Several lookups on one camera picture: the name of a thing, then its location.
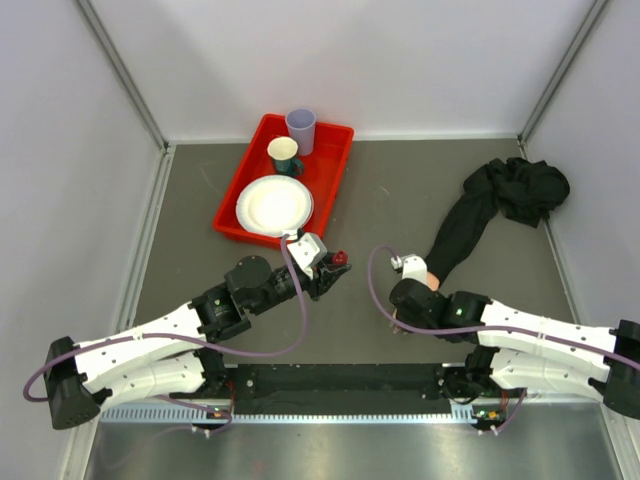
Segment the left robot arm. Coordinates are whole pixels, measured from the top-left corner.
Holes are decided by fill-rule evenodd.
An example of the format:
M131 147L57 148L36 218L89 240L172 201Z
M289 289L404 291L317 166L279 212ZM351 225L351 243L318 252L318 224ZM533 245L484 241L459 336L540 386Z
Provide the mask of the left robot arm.
M350 268L343 251L308 267L277 269L260 256L247 256L221 284L159 319L97 341L53 341L46 357L51 367L43 375L53 428L82 425L134 400L220 394L227 374L217 344L250 329L250 316L302 293L319 300Z

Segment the black sleeve cloth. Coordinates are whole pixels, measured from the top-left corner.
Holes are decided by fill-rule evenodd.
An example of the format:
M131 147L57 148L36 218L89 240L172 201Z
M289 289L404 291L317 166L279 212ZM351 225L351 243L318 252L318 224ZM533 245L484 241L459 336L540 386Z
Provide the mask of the black sleeve cloth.
M497 214L536 228L569 194L566 176L545 161L491 160L464 180L461 196L445 216L425 257L428 270L443 283L469 257Z

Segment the red plastic tray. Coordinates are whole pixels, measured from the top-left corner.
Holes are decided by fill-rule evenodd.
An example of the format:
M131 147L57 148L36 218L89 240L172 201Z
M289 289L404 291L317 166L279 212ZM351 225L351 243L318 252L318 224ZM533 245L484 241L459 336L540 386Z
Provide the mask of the red plastic tray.
M279 241L243 229L236 217L236 202L252 181L274 172L267 155L268 143L287 134L285 117L267 113L242 157L221 204L212 220L212 228L237 241L277 249ZM299 181L310 191L314 210L304 230L322 237L338 195L341 180L353 143L354 130L347 126L318 122L315 128L314 150L302 159L305 171Z

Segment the green mug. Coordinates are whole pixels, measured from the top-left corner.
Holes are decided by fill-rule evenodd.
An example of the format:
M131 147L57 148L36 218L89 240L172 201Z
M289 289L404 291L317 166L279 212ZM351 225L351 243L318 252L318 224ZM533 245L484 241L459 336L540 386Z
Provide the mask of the green mug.
M289 158L277 158L276 156L271 156L271 163L274 172L278 175L299 177L303 175L305 171L303 162L297 156Z

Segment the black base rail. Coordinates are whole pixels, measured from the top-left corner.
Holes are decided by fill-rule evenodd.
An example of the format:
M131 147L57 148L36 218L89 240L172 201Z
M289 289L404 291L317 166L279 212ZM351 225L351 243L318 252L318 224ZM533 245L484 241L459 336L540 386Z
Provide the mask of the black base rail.
M436 364L244 364L230 371L248 415L447 413Z

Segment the lavender plastic cup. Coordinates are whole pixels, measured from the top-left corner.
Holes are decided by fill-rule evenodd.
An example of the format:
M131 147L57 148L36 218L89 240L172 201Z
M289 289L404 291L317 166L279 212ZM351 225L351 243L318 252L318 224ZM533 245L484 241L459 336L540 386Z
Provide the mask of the lavender plastic cup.
M310 155L314 149L315 113L306 108L297 108L287 113L285 123L289 136L298 145L298 153L301 156Z

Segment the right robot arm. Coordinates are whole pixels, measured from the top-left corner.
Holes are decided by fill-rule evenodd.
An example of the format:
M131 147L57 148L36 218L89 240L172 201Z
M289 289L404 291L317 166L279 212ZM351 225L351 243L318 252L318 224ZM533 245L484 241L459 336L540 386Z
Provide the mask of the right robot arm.
M458 291L444 296L403 279L389 300L397 320L426 333L476 348L467 363L467 384L487 396L530 389L580 395L614 412L639 416L639 325L590 327L538 316L487 296Z

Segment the red nail polish bottle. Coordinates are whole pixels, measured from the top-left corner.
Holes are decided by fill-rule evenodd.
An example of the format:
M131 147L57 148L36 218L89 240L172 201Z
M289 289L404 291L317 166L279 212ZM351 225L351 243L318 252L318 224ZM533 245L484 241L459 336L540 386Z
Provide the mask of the red nail polish bottle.
M332 256L332 263L334 265L346 265L348 263L348 254L343 250L335 252Z

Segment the white paper plate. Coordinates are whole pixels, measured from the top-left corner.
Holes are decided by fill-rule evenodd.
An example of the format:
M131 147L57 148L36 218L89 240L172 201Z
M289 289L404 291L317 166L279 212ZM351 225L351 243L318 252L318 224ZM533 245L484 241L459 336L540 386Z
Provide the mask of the white paper plate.
M309 189L284 175L267 175L252 181L241 191L235 207L244 230L272 238L302 228L313 210Z

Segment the mannequin hand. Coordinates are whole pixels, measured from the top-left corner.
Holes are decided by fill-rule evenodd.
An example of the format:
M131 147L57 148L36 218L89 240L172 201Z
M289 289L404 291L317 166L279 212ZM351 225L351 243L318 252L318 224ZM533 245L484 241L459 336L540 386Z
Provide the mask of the mannequin hand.
M432 291L437 291L439 289L440 286L440 280L430 271L427 272L426 274L426 285L432 290ZM394 334L402 334L402 335L409 335L410 332L398 327L395 324L390 325L390 327L393 329L393 333Z

